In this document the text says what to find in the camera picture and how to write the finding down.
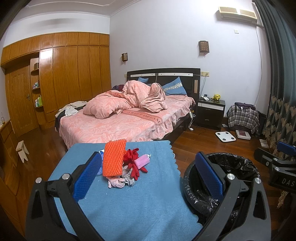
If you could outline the bed with pink sheet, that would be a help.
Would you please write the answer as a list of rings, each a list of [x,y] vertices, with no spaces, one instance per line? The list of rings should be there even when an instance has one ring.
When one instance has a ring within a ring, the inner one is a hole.
[[[121,138],[128,142],[161,140],[177,128],[178,121],[189,116],[190,107],[195,105],[194,99],[186,95],[167,96],[165,103],[167,109],[149,114],[160,123],[126,113],[100,120],[79,110],[61,118],[58,132],[67,148],[78,143],[107,143]]]

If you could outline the black trash bin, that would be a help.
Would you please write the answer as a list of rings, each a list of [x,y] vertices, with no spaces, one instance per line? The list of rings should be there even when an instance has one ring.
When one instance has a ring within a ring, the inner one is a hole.
[[[224,177],[233,174],[242,181],[259,178],[260,173],[252,161],[230,153],[198,152],[184,173],[185,197],[204,218],[209,218],[224,198],[227,185]]]

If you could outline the air conditioner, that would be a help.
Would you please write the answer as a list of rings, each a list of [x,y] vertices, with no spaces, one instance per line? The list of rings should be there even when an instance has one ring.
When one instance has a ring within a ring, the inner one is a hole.
[[[246,11],[231,7],[219,7],[219,14],[224,19],[243,21],[250,24],[257,24],[257,16],[253,11]]]

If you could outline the left wall lamp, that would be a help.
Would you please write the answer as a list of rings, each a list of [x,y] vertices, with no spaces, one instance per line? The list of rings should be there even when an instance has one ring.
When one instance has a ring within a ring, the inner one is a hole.
[[[121,60],[122,60],[123,62],[128,61],[128,53],[122,53],[122,54],[121,54]]]

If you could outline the white power strip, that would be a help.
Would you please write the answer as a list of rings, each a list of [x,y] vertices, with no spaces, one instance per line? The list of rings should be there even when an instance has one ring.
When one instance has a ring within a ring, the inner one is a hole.
[[[195,119],[195,115],[192,113],[192,112],[189,112],[189,115],[190,115],[190,123],[188,125],[188,129],[192,132],[194,129],[192,128],[192,124],[194,122],[194,119]]]

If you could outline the orange foam net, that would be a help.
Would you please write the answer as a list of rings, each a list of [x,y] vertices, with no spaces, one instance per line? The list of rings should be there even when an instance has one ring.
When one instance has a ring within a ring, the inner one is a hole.
[[[122,174],[123,156],[126,139],[109,141],[106,143],[103,155],[102,174],[104,177],[116,177]]]

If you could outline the yellow plush toy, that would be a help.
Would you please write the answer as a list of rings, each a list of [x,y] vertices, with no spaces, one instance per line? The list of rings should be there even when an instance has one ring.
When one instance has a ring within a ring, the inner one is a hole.
[[[213,99],[214,101],[219,101],[220,98],[221,98],[221,95],[220,95],[220,94],[214,94],[214,96],[212,97],[212,99]]]

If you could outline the red knit gloves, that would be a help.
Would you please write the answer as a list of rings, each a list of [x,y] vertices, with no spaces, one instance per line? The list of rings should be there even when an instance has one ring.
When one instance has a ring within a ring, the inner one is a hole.
[[[127,168],[132,171],[130,177],[135,181],[137,181],[140,177],[140,172],[148,172],[145,166],[150,162],[150,155],[144,154],[139,156],[138,151],[139,148],[135,148],[133,150],[128,149],[123,156],[123,166],[127,166]]]

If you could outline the book on floor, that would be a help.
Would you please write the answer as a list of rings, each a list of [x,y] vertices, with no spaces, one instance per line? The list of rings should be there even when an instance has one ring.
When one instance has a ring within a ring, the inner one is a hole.
[[[235,133],[239,139],[243,139],[243,140],[250,140],[251,139],[250,134],[246,131],[236,130]]]

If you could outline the clothes pile on bed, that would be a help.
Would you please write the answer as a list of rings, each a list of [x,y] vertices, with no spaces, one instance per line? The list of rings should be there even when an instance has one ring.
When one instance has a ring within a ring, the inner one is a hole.
[[[87,103],[88,103],[87,101],[80,100],[80,101],[75,101],[70,104],[67,104],[58,110],[58,112],[55,114],[55,118],[58,118],[58,116],[61,113],[64,113],[65,116],[72,116],[76,114],[79,110],[83,109]]]

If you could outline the wall lamp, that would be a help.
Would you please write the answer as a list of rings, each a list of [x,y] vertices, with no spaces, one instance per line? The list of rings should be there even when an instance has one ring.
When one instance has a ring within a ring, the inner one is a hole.
[[[202,55],[206,55],[210,52],[209,50],[209,42],[208,41],[199,41],[199,52]]]
[[[128,53],[122,53],[122,54],[121,54],[121,60],[122,60],[123,62],[128,61]]]

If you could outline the white bathroom scale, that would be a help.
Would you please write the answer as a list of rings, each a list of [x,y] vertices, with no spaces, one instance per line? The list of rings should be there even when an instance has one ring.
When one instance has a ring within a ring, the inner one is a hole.
[[[236,141],[236,138],[231,133],[229,133],[227,131],[215,132],[215,135],[220,141],[222,141],[224,143]]]

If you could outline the blue pillow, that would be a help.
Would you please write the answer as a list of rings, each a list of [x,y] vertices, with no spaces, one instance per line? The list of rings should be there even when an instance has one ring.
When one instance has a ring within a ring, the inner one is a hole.
[[[187,95],[180,77],[162,86],[165,95]]]

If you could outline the wooden side cabinet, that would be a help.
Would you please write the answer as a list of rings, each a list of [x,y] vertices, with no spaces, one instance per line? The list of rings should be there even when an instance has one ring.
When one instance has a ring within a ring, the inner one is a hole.
[[[8,120],[1,126],[1,206],[16,230],[24,236],[28,188],[22,181],[16,146],[16,135]]]

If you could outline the black nightstand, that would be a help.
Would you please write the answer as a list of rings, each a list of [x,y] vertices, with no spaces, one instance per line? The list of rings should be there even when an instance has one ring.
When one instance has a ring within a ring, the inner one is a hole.
[[[225,101],[214,101],[209,99],[206,101],[200,98],[196,107],[196,120],[198,126],[221,130],[222,120],[224,118]]]

